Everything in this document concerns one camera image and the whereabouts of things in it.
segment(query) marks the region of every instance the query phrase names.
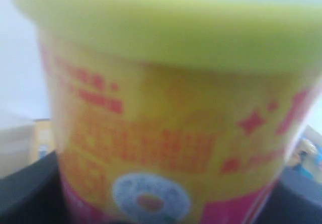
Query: yellow lid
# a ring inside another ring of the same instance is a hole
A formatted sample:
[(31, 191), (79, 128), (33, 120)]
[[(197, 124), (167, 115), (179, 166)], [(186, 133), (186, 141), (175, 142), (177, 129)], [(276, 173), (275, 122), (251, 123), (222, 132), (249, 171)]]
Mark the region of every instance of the yellow lid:
[(39, 27), (121, 57), (216, 71), (322, 62), (322, 0), (14, 0)]

